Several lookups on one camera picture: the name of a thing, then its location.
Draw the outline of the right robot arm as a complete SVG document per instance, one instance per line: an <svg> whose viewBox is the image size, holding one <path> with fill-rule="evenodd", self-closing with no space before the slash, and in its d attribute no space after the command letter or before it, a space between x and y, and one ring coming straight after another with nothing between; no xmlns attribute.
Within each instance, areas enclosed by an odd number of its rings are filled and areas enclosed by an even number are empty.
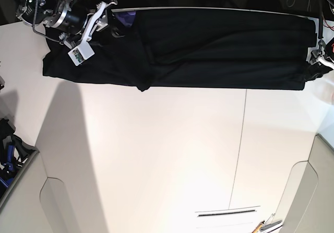
<svg viewBox="0 0 334 233"><path fill-rule="evenodd" d="M17 18L47 42L90 47L93 34L112 26L117 36L134 23L134 11L114 11L118 0L18 0Z"/></svg>

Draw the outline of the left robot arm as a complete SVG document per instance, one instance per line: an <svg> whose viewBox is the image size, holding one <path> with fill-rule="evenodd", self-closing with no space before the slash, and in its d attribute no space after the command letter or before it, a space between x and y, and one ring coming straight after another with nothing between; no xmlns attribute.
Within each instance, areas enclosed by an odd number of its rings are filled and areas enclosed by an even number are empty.
<svg viewBox="0 0 334 233"><path fill-rule="evenodd" d="M325 31L333 31L329 23L329 15L333 15L333 0L318 0L318 38L316 48L310 52L309 67L305 75L306 81L322 78L333 72L333 38L325 40Z"/></svg>

